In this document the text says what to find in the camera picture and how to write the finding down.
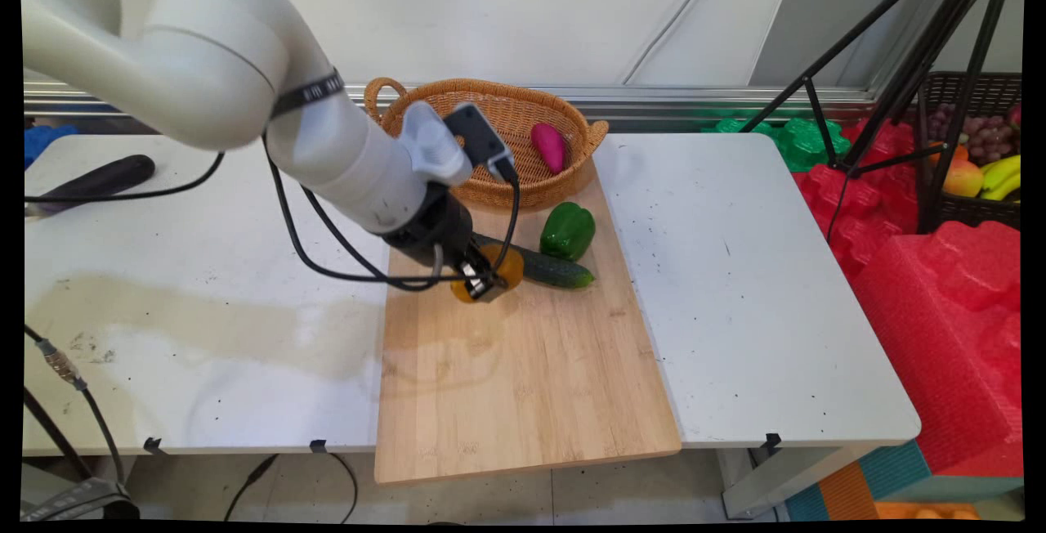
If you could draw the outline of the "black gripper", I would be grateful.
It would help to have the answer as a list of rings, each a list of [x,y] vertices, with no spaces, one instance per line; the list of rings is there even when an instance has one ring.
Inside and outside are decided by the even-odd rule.
[[[507,261],[504,245],[474,244],[473,219],[467,205],[442,184],[429,184],[418,212],[403,226],[382,235],[382,239],[424,266],[432,266],[435,249],[440,246],[442,264],[467,276],[455,282],[455,297],[460,302],[492,302],[497,297],[497,286],[509,287],[508,277],[500,270]]]

